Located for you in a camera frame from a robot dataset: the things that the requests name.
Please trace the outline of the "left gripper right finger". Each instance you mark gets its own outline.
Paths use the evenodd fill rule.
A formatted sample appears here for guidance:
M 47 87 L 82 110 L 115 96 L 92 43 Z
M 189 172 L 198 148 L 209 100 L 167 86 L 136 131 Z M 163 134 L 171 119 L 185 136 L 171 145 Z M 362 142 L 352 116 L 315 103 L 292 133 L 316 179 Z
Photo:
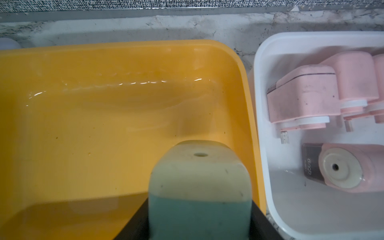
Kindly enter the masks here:
M 283 240 L 255 202 L 252 202 L 250 240 Z

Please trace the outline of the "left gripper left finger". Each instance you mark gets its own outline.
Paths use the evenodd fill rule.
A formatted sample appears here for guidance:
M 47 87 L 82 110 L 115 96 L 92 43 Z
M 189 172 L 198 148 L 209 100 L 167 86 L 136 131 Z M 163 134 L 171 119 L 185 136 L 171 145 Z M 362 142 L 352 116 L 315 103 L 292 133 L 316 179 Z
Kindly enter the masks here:
M 149 238 L 149 199 L 147 198 L 114 240 L 148 240 Z

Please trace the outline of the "white plastic tray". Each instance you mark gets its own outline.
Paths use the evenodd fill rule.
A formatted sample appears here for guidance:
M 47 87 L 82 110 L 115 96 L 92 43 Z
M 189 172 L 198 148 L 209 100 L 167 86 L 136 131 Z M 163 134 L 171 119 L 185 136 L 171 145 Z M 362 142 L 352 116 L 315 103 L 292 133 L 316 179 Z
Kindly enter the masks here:
M 248 75 L 257 119 L 267 205 L 288 235 L 301 240 L 381 240 L 384 191 L 347 193 L 305 177 L 302 145 L 362 144 L 384 146 L 384 124 L 364 108 L 360 114 L 332 116 L 324 129 L 289 132 L 282 144 L 270 122 L 270 86 L 305 65 L 320 65 L 342 52 L 384 54 L 382 32 L 280 33 L 265 40 Z

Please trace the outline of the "green sharpener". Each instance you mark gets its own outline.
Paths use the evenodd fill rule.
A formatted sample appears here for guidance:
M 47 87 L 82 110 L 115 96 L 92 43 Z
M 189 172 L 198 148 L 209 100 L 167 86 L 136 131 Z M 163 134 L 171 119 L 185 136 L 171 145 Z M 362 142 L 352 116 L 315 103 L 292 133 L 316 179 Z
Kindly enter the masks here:
M 152 240 L 246 240 L 252 211 L 250 175 L 233 150 L 191 140 L 170 148 L 152 170 Z

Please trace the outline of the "yellow plastic tray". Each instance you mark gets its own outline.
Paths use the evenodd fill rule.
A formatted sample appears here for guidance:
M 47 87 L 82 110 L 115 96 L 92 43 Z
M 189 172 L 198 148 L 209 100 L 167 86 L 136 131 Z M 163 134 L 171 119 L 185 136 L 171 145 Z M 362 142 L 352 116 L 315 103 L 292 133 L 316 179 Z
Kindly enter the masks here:
M 187 140 L 230 147 L 266 211 L 239 56 L 210 40 L 1 51 L 1 239 L 111 240 Z

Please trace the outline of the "pink sharpener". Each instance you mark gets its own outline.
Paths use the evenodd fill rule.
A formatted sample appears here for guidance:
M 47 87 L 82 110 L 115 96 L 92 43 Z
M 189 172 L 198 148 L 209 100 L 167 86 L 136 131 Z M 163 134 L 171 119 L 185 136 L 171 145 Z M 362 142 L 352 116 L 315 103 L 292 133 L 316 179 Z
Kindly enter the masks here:
M 384 146 L 354 144 L 302 145 L 306 178 L 347 193 L 384 190 Z
M 384 123 L 384 55 L 376 55 L 373 57 L 375 64 L 375 73 L 377 77 L 377 85 L 379 98 L 369 101 L 367 111 L 375 119 L 376 124 Z
M 334 70 L 334 79 L 316 96 L 321 115 L 360 114 L 368 103 L 379 98 L 378 80 L 373 56 L 352 51 L 335 54 L 321 65 Z
M 289 143 L 289 132 L 324 129 L 332 116 L 341 114 L 337 75 L 326 65 L 292 70 L 269 87 L 267 101 L 282 144 Z

